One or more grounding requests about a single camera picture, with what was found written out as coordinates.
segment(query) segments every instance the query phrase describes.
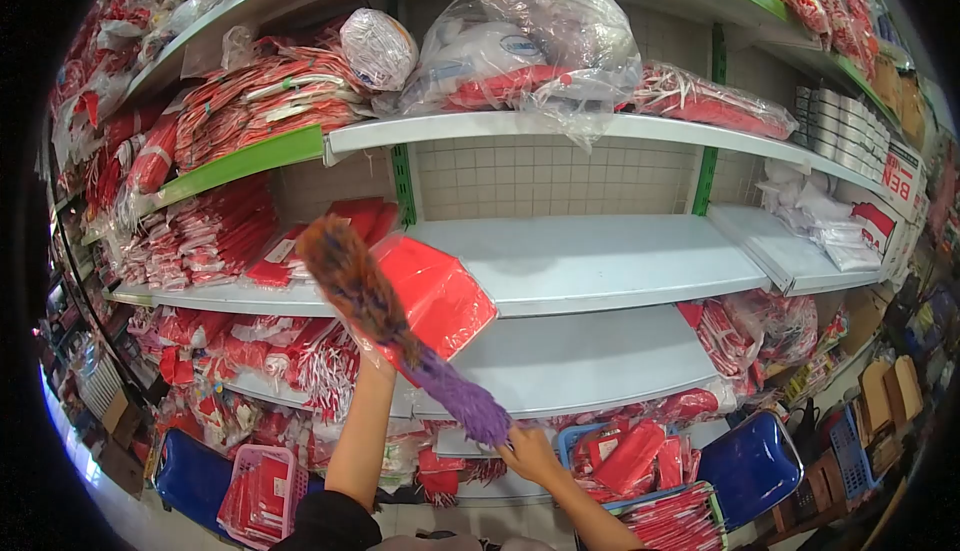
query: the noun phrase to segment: white bundle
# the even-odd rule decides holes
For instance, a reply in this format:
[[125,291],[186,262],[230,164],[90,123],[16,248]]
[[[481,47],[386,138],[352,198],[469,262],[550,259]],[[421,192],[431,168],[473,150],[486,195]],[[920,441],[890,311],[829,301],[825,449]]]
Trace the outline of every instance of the white bundle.
[[417,64],[413,36],[376,9],[357,9],[340,29],[343,55],[367,88],[399,91]]

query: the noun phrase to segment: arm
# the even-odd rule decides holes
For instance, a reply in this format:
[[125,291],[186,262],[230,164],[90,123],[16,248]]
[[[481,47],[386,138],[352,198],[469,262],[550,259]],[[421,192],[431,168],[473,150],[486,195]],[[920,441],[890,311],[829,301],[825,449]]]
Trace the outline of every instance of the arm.
[[374,510],[396,380],[392,365],[383,361],[377,367],[360,353],[353,401],[326,471],[326,490],[342,492],[370,512]]
[[630,530],[594,501],[563,469],[553,447],[540,428],[510,428],[511,450],[497,448],[500,457],[523,478],[535,482],[553,495],[566,511],[577,533],[591,551],[630,551],[642,549],[643,543]]

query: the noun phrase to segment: hand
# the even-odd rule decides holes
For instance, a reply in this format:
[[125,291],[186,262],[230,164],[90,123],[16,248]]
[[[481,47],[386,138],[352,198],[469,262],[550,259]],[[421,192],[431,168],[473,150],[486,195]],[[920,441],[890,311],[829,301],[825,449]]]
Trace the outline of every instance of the hand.
[[510,426],[510,443],[513,449],[503,444],[496,449],[514,472],[530,482],[549,489],[570,473],[563,468],[553,453],[553,446],[546,439],[542,428]]

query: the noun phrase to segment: forearm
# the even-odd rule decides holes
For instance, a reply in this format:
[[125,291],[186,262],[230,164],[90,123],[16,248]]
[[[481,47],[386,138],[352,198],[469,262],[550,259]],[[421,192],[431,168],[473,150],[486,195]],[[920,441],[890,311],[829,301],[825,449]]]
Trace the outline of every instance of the forearm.
[[360,361],[353,401],[330,458],[325,487],[373,511],[397,372],[378,369],[366,357]]
[[566,511],[590,551],[629,551],[644,548],[634,533],[586,494],[569,472],[559,474],[547,483],[545,488],[553,495],[560,508]]

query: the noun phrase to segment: black sleeve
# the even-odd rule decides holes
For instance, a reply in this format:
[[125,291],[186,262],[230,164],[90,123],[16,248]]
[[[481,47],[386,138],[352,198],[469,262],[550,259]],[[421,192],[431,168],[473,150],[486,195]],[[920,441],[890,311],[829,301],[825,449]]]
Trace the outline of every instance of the black sleeve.
[[300,499],[294,532],[271,551],[366,551],[383,540],[380,525],[342,492],[320,490]]

